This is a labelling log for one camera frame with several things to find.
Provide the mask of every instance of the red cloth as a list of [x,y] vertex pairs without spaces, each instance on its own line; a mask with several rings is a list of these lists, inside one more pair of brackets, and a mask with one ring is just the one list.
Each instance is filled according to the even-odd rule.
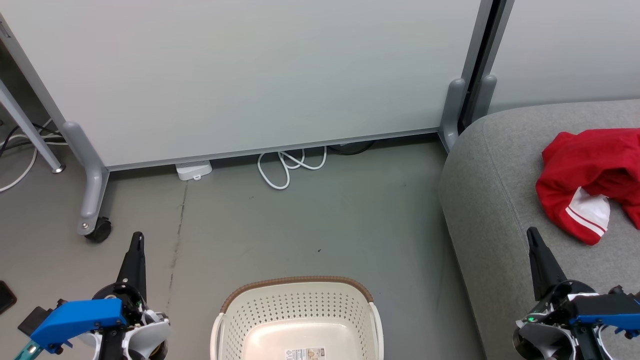
[[595,245],[609,224],[610,198],[640,229],[640,129],[559,133],[542,158],[536,191],[556,225]]

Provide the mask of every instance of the gray sofa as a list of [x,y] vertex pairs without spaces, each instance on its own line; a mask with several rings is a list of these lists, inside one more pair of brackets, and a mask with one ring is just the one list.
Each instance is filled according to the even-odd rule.
[[[589,247],[544,214],[534,185],[542,150],[561,131],[640,127],[640,100],[519,108],[479,119],[453,147],[440,200],[488,359],[521,359],[515,320],[535,305],[525,231],[536,226],[570,279],[607,292],[640,291],[640,231],[611,202],[609,230]],[[616,359],[638,359],[640,340],[605,335]]]

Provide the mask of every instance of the white board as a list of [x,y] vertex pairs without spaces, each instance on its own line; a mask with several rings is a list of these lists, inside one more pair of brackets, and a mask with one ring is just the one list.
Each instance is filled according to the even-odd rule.
[[480,0],[0,0],[106,166],[438,127]]
[[640,97],[640,3],[516,0],[491,74],[489,113]]

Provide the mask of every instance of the brown basket rim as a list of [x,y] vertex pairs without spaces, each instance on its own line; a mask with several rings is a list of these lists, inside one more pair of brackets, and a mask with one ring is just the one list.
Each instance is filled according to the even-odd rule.
[[249,290],[253,290],[253,289],[257,289],[257,288],[263,288],[265,286],[272,286],[272,285],[283,285],[283,284],[296,284],[299,282],[341,282],[342,284],[348,284],[353,286],[354,288],[360,290],[360,292],[362,293],[362,295],[364,295],[365,299],[367,299],[368,302],[373,302],[373,296],[371,295],[371,293],[369,292],[369,290],[367,290],[367,288],[364,287],[363,284],[360,284],[359,282],[350,279],[349,277],[344,277],[344,276],[294,276],[294,277],[280,277],[277,279],[271,279],[271,280],[265,280],[265,281],[257,281],[257,282],[252,282],[251,284],[247,284],[244,285],[240,288],[238,288],[236,291],[232,292],[231,295],[229,295],[227,297],[227,299],[225,300],[224,304],[222,304],[222,308],[220,308],[220,312],[221,313],[227,313],[227,309],[229,308],[229,305],[231,304],[231,302],[237,298],[238,296],[240,296],[240,294],[249,291]]

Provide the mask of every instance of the laundry basket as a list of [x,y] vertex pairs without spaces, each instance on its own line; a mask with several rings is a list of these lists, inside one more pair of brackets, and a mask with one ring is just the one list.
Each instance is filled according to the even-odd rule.
[[286,277],[229,295],[211,331],[211,360],[383,360],[369,291],[347,277]]

